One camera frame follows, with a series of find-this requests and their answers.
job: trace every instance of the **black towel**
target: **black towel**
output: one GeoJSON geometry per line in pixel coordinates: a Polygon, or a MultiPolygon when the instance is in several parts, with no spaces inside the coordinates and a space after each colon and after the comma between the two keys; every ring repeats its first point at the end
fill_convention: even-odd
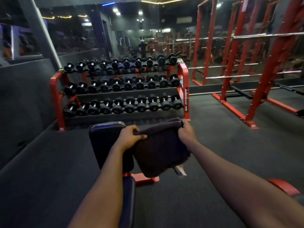
{"type": "Polygon", "coordinates": [[[133,156],[146,177],[157,177],[188,160],[190,152],[178,137],[181,127],[182,121],[175,118],[136,133],[148,136],[132,147],[133,156]]]}

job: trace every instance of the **forearm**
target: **forearm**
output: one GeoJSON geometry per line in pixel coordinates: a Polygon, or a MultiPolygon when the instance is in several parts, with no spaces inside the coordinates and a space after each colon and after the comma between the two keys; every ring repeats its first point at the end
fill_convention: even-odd
{"type": "Polygon", "coordinates": [[[118,227],[123,205],[123,152],[114,145],[69,227],[118,227]]]}
{"type": "Polygon", "coordinates": [[[287,194],[197,141],[188,148],[223,199],[248,226],[303,226],[303,207],[287,194]]]}

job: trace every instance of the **blue light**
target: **blue light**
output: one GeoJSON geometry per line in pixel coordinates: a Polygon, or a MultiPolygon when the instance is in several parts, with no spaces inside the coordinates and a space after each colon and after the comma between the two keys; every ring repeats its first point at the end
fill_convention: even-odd
{"type": "Polygon", "coordinates": [[[101,6],[107,6],[107,5],[113,5],[113,4],[115,4],[115,2],[105,3],[105,4],[102,4],[101,6]]]}

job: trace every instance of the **person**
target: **person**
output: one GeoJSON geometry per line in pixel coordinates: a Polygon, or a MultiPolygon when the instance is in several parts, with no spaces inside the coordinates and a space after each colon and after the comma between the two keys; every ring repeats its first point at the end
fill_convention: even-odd
{"type": "MultiPolygon", "coordinates": [[[[69,228],[118,227],[123,205],[123,153],[146,135],[137,126],[121,130],[92,189],[83,199],[69,228]]],[[[200,144],[183,119],[180,140],[207,173],[216,190],[247,227],[304,227],[304,207],[283,191],[200,144]]]]}
{"type": "Polygon", "coordinates": [[[142,57],[146,57],[147,46],[148,45],[145,43],[143,37],[140,37],[140,44],[138,45],[138,49],[142,57]]]}

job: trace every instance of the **black floor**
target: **black floor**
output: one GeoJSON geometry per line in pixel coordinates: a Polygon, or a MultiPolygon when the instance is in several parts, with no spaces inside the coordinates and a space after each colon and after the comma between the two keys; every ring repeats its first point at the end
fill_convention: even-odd
{"type": "MultiPolygon", "coordinates": [[[[293,93],[272,91],[271,97],[304,108],[303,98],[293,93]]],[[[245,98],[228,101],[243,113],[250,105],[245,98]]],[[[180,112],[142,115],[116,119],[143,129],[180,112]]],[[[209,95],[190,98],[190,115],[198,140],[215,153],[262,178],[280,178],[304,192],[303,119],[264,103],[254,118],[259,129],[251,130],[209,95]]],[[[99,173],[88,131],[89,126],[62,133],[50,128],[2,169],[0,227],[67,226],[99,173]]],[[[244,227],[195,158],[184,169],[184,178],[167,170],[159,182],[136,189],[134,227],[244,227]]]]}

